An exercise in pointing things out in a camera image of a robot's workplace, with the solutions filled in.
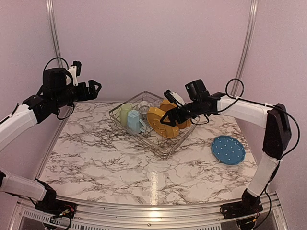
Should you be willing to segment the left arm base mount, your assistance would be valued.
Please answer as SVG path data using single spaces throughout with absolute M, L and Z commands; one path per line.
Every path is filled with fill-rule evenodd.
M 58 200 L 47 204 L 43 201 L 37 201 L 35 204 L 35 209 L 52 214 L 53 216 L 59 217 L 60 213 L 68 210 L 69 212 L 64 215 L 64 217 L 73 218 L 76 210 L 76 203 Z

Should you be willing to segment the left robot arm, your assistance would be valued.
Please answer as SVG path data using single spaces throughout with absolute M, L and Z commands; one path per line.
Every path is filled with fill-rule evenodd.
M 51 114 L 59 115 L 65 106 L 75 102 L 94 100 L 102 85 L 94 80 L 78 82 L 80 68 L 76 65 L 66 68 L 51 68 L 43 71 L 43 84 L 37 94 L 30 96 L 0 122 L 0 148 L 23 132 L 40 124 Z M 35 208 L 48 213 L 60 213 L 72 205 L 66 205 L 56 198 L 56 191 L 40 180 L 30 180 L 14 175 L 4 169 L 0 171 L 0 190 L 15 196 L 36 200 Z

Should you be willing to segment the blue dotted plate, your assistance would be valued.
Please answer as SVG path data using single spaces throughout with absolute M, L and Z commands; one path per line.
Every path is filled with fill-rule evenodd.
M 245 159 L 245 149 L 242 143 L 231 136 L 215 137 L 211 143 L 213 156 L 226 165 L 237 165 Z

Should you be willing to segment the yellow plate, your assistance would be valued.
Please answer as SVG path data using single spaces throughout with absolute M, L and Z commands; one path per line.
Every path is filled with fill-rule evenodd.
M 168 126 L 160 123 L 160 119 L 165 114 L 165 111 L 156 108 L 150 107 L 147 112 L 147 121 L 149 125 L 157 132 L 160 136 L 164 138 L 175 138 L 179 135 L 178 126 Z
M 163 101 L 160 103 L 160 109 L 167 112 L 173 108 L 176 108 L 177 105 L 175 103 L 171 103 L 169 102 L 167 99 L 163 99 Z M 187 127 L 189 127 L 191 125 L 190 120 L 187 120 L 183 123 L 178 123 L 178 121 L 176 121 L 176 125 L 178 126 L 179 129 L 185 129 Z

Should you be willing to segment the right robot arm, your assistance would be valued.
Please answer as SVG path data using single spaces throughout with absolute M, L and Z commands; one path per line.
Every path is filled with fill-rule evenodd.
M 260 196 L 277 174 L 282 158 L 292 137 L 290 115 L 282 103 L 270 105 L 230 96 L 228 92 L 209 93 L 202 80 L 185 85 L 190 103 L 171 90 L 164 96 L 176 107 L 160 119 L 164 125 L 175 126 L 199 115 L 225 115 L 255 124 L 264 129 L 262 157 L 247 189 L 238 202 L 223 204 L 220 212 L 225 219 L 251 215 L 262 211 Z

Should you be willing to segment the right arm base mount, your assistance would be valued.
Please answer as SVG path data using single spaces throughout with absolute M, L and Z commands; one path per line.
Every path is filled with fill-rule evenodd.
M 256 213 L 260 213 L 263 210 L 261 202 L 256 202 L 253 206 L 244 203 L 243 201 L 237 201 L 232 203 L 223 204 L 220 207 L 220 213 L 224 219 L 239 218 Z

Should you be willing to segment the yellow plate front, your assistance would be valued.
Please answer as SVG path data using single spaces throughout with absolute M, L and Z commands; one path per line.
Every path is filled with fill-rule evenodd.
M 165 114 L 165 111 L 156 108 L 150 107 L 147 112 L 147 121 L 149 125 L 157 132 L 160 136 L 164 138 L 175 138 L 179 135 L 178 126 L 168 126 L 160 123 L 160 119 Z

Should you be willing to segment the clear glass front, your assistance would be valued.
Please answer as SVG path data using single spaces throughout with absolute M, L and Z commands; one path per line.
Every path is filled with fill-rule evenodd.
M 147 105 L 143 105 L 139 108 L 140 117 L 143 121 L 147 120 L 147 112 L 149 111 L 150 107 Z

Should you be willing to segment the yellow plate back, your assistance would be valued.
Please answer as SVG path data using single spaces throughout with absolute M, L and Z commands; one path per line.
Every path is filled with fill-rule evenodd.
M 169 102 L 167 99 L 163 99 L 163 101 L 160 103 L 160 109 L 167 112 L 173 108 L 176 108 L 177 105 L 175 103 L 171 103 Z M 190 120 L 187 120 L 183 123 L 178 123 L 178 121 L 176 121 L 176 125 L 178 126 L 179 129 L 185 129 L 187 127 L 189 127 L 191 125 Z

